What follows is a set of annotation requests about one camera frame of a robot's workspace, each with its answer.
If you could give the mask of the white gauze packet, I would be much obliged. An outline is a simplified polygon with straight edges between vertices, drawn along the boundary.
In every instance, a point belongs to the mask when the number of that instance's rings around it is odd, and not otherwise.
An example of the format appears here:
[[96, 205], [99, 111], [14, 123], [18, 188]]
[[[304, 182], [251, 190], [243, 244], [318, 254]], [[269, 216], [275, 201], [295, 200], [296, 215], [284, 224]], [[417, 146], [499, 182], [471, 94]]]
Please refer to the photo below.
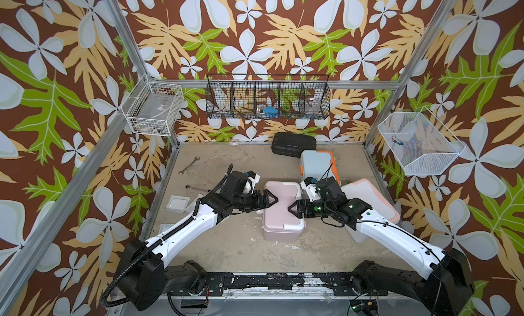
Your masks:
[[161, 224], [158, 234], [161, 235], [162, 233], [169, 232], [172, 227], [173, 224]]
[[183, 213], [187, 209], [189, 201], [189, 197], [172, 195], [166, 209], [171, 212]]
[[187, 206], [187, 210], [194, 210], [194, 209], [195, 209], [195, 206], [196, 206], [196, 204], [197, 204], [197, 201], [198, 201], [199, 199], [201, 199], [202, 197], [203, 197], [202, 194], [198, 194], [198, 196], [188, 204], [188, 206]]

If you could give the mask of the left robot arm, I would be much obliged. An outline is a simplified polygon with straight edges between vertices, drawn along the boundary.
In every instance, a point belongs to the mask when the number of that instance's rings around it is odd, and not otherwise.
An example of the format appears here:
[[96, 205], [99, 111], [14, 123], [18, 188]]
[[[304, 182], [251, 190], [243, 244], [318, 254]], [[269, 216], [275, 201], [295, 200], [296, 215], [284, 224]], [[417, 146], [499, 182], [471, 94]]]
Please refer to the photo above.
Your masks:
[[167, 268], [178, 253], [207, 230], [230, 216], [264, 210], [278, 202], [269, 190], [257, 190], [259, 175], [229, 167], [222, 180], [199, 198], [192, 213], [168, 230], [145, 241], [129, 243], [113, 281], [102, 294], [107, 309], [132, 303], [139, 311], [168, 293]]

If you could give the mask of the grey box orange handle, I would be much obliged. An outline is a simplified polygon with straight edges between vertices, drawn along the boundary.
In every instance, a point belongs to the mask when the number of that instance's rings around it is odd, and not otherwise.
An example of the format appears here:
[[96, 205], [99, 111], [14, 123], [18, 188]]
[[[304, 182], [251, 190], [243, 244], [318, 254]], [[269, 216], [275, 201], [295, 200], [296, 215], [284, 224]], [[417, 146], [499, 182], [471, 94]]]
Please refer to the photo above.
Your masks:
[[305, 150], [300, 155], [300, 175], [304, 180], [308, 177], [335, 178], [340, 184], [337, 165], [333, 153], [327, 151]]

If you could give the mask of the pink medicine chest box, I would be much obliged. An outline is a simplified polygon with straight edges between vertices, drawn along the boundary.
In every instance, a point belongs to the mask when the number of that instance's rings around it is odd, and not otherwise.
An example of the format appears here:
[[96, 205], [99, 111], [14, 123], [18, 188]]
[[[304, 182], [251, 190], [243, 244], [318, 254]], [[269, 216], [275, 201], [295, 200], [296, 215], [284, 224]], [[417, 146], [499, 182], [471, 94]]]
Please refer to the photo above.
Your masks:
[[278, 202], [264, 210], [263, 237], [267, 241], [295, 242], [302, 235], [305, 222], [288, 211], [288, 207], [302, 199], [302, 189], [296, 182], [269, 181], [265, 189]]

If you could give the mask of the white and salmon first aid box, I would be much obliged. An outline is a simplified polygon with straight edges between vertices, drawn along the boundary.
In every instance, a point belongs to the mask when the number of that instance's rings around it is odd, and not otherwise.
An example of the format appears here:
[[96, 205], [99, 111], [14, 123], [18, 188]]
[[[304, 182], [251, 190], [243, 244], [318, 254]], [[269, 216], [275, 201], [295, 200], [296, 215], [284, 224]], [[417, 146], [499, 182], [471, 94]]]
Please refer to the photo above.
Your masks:
[[385, 234], [378, 235], [375, 231], [361, 233], [357, 230], [353, 230], [349, 226], [345, 229], [349, 232], [355, 242], [362, 244], [368, 238], [377, 240], [386, 239], [386, 235], [399, 232], [400, 227], [397, 223], [400, 221], [400, 214], [393, 207], [393, 205], [377, 190], [377, 188], [367, 179], [361, 179], [356, 182], [341, 186], [342, 192], [345, 193], [348, 199], [358, 198], [367, 204], [370, 204], [373, 208], [371, 210], [371, 216], [373, 216], [374, 223], [362, 223], [362, 229], [370, 229], [376, 226], [376, 228], [383, 227]]

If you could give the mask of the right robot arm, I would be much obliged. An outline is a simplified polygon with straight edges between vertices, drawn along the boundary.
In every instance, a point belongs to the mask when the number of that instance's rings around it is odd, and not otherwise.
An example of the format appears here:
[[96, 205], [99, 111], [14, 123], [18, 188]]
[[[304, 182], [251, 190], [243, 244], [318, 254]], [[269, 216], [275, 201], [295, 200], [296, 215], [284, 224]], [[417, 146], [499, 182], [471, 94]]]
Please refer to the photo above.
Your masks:
[[416, 238], [396, 224], [397, 214], [392, 219], [384, 216], [384, 211], [395, 209], [368, 180], [340, 186], [333, 177], [309, 177], [300, 186], [307, 197], [288, 207], [294, 216], [331, 218], [335, 225], [379, 242], [411, 267], [406, 271], [363, 261], [353, 271], [357, 292], [391, 291], [423, 303], [431, 315], [458, 315], [473, 296], [474, 281], [465, 254]]

